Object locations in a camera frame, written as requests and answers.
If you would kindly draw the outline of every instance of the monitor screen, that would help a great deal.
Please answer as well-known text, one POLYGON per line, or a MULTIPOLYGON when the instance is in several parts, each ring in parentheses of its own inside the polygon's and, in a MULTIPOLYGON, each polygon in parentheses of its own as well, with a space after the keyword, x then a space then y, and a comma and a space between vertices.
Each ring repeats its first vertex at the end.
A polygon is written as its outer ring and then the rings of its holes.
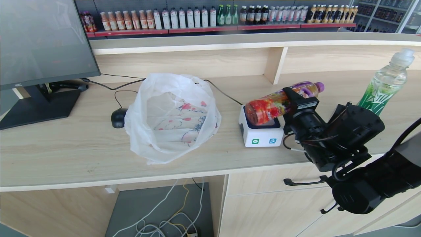
POLYGON ((0 89, 100 75, 73 0, 1 0, 0 10, 0 89))

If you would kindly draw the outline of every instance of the monitor stand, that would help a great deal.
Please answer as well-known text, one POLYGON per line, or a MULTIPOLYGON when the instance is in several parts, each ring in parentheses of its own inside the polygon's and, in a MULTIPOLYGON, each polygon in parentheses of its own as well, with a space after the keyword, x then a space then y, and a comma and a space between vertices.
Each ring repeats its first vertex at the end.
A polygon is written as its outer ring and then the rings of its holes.
POLYGON ((69 117, 80 90, 44 94, 38 85, 25 86, 31 96, 18 100, 0 121, 0 130, 69 117))

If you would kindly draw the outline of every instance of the white plastic bag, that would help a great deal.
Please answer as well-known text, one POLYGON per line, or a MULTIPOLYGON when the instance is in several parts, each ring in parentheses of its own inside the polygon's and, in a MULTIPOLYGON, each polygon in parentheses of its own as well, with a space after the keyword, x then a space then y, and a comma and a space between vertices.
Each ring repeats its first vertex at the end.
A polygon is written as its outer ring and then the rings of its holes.
POLYGON ((142 82, 124 123, 130 149, 165 164, 216 134, 221 114, 207 82, 191 75, 152 73, 142 82))

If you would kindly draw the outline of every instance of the white bottle cap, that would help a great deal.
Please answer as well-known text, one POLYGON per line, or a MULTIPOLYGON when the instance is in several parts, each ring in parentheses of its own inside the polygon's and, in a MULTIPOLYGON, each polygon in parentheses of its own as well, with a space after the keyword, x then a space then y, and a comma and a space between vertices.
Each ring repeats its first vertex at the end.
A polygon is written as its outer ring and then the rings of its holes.
POLYGON ((414 50, 410 48, 403 48, 399 53, 395 53, 391 59, 391 62, 404 67, 409 67, 414 61, 414 50))

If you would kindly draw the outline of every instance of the purple bottle cap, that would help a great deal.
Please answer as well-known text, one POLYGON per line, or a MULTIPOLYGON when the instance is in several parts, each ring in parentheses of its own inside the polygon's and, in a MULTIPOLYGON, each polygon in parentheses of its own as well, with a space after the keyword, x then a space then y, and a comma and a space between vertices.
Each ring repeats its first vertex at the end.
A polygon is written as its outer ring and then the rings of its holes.
POLYGON ((325 85, 323 83, 316 82, 315 85, 317 86, 317 89, 319 90, 319 93, 321 93, 325 90, 325 85))

